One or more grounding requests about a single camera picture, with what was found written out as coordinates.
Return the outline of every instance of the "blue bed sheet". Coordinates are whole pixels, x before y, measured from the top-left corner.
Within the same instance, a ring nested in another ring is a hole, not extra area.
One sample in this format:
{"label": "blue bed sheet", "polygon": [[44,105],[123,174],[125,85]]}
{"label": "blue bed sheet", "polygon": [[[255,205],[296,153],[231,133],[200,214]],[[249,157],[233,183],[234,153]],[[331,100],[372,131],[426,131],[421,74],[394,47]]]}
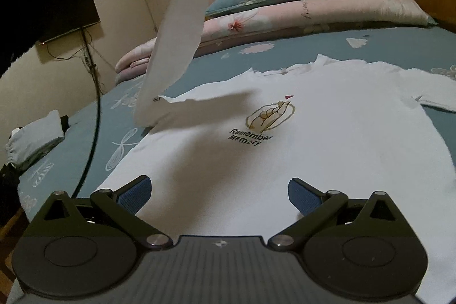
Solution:
{"label": "blue bed sheet", "polygon": [[[346,38],[367,42],[352,48]],[[405,69],[430,71],[456,64],[455,50],[456,34],[439,27],[351,30],[253,43],[194,59],[165,95],[177,97],[198,85],[230,79],[251,67],[267,71],[306,64],[319,53],[337,60],[385,61]],[[88,197],[147,134],[147,129],[134,126],[132,115],[142,79],[122,83],[102,97],[99,143],[79,197]],[[456,115],[425,110],[456,159]],[[65,140],[21,176],[18,192],[30,220],[54,190],[69,194],[74,191],[90,151],[95,112],[93,103],[72,116]]]}

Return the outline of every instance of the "wall-mounted tv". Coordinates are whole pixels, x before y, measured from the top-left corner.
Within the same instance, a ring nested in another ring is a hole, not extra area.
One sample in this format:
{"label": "wall-mounted tv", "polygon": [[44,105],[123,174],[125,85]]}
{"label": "wall-mounted tv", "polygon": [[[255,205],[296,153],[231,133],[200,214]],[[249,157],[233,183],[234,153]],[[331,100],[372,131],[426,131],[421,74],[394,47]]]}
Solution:
{"label": "wall-mounted tv", "polygon": [[44,44],[63,35],[100,22],[93,0],[64,0],[55,9],[51,24],[39,42]]}

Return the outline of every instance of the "printed hand graphic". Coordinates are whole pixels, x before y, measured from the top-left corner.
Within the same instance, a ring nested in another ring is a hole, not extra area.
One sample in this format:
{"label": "printed hand graphic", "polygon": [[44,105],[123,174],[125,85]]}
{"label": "printed hand graphic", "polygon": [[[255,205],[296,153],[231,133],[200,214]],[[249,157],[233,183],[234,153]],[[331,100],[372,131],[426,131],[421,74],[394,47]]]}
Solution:
{"label": "printed hand graphic", "polygon": [[261,111],[259,115],[256,118],[254,118],[254,120],[250,124],[249,129],[257,133],[262,133],[272,124],[274,124],[277,121],[277,119],[279,119],[285,113],[289,104],[290,101],[279,101],[277,102],[277,107],[270,108],[267,111]]}

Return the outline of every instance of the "blue gripper pad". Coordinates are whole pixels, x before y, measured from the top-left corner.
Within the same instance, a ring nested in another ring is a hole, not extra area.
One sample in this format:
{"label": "blue gripper pad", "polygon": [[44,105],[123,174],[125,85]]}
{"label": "blue gripper pad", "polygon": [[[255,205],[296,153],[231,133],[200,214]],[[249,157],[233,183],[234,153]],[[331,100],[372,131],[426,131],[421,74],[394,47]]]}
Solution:
{"label": "blue gripper pad", "polygon": [[288,183],[288,198],[304,216],[313,212],[322,204],[320,196],[300,185],[295,179]]}
{"label": "blue gripper pad", "polygon": [[152,182],[149,177],[143,178],[140,182],[117,196],[117,204],[122,206],[131,214],[139,212],[152,194]]}

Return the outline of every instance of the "wall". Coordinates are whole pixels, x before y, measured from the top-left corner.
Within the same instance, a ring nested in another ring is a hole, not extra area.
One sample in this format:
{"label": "wall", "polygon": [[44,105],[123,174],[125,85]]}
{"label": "wall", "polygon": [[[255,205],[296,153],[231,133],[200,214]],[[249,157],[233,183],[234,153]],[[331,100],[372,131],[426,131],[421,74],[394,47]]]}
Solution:
{"label": "wall", "polygon": [[149,6],[154,25],[158,28],[161,24],[161,20],[163,20],[163,17],[165,16],[169,0],[146,0],[146,2]]}
{"label": "wall", "polygon": [[[95,0],[101,24],[89,28],[104,90],[114,86],[113,67],[126,52],[155,36],[145,0]],[[69,57],[81,47],[78,33],[48,45],[52,54]],[[4,144],[11,130],[57,109],[72,115],[95,99],[90,74],[79,58],[58,61],[46,48],[35,46],[0,79],[0,166],[6,160]]]}

